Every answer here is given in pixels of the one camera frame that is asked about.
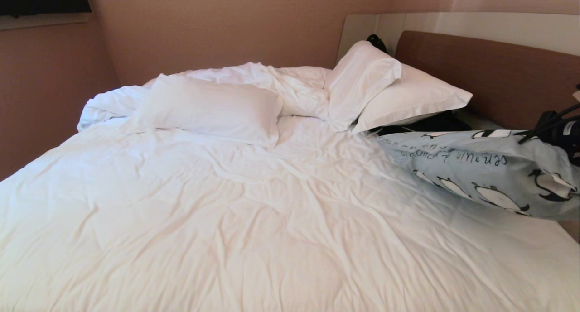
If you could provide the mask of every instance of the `penguin print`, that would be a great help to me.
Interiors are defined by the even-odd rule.
[[[481,195],[481,199],[483,201],[490,203],[494,206],[502,207],[503,209],[506,209],[508,211],[528,216],[528,214],[523,213],[523,211],[528,211],[528,209],[530,209],[530,205],[520,207],[505,193],[499,191],[498,188],[495,186],[483,187],[478,186],[476,183],[473,183],[473,185],[475,185],[475,190],[477,191],[477,193],[479,193],[479,195]]]
[[[512,130],[483,130],[477,132],[472,136],[472,139],[477,139],[481,137],[509,137],[512,134]]]
[[[439,179],[439,182],[441,182],[445,188],[447,188],[448,190],[450,190],[451,192],[454,192],[457,195],[460,195],[466,199],[470,199],[471,200],[471,196],[466,194],[463,190],[461,190],[461,188],[455,184],[451,178],[440,178],[439,176],[437,176],[437,178]]]
[[[435,139],[436,137],[444,136],[445,134],[456,133],[457,131],[447,131],[447,132],[431,132],[427,133],[423,137],[429,137],[431,139]]]
[[[413,170],[413,173],[414,173],[416,176],[418,176],[418,178],[422,178],[422,179],[423,179],[423,180],[425,180],[426,182],[428,182],[428,183],[430,183],[430,184],[433,184],[433,185],[436,185],[435,183],[433,183],[433,181],[429,180],[429,179],[427,178],[427,176],[425,176],[425,174],[423,174],[422,172],[419,172],[419,170],[416,170],[416,169],[415,169],[415,170]]]
[[[564,181],[558,173],[545,173],[542,170],[534,169],[528,176],[534,176],[536,186],[548,192],[547,194],[539,194],[548,201],[568,201],[572,198],[572,193],[578,191],[578,188]]]

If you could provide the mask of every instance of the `penguin print pillow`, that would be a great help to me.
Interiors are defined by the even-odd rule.
[[[577,220],[580,169],[566,152],[517,130],[394,133],[383,151],[425,182],[519,215]]]

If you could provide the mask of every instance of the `wooden headboard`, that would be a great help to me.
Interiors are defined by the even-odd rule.
[[[571,94],[580,83],[580,56],[405,31],[396,58],[473,93],[468,108],[505,128],[534,128],[542,112],[578,103]]]

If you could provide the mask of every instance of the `bed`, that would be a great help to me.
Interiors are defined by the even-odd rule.
[[[472,108],[495,122],[529,127],[537,115],[510,125],[513,110],[485,108],[503,101],[505,88],[485,88],[485,71],[513,57],[512,45],[494,43],[504,56],[488,53],[486,64],[466,71],[462,62],[481,55],[482,43],[447,37],[406,32],[397,58],[485,92]],[[546,52],[539,56],[562,62]],[[558,77],[578,71],[580,58],[565,59],[572,64],[542,84],[544,94],[558,93]],[[538,71],[521,72],[533,79]],[[112,115],[0,182],[0,310],[580,306],[579,247],[556,222],[433,188],[393,165],[371,134],[284,116],[276,147],[264,149],[178,129],[126,136],[118,131],[124,118]]]

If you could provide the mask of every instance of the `headboard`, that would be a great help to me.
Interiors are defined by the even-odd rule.
[[[491,40],[405,31],[396,58],[473,93],[468,108],[510,129],[577,104],[580,56]]]

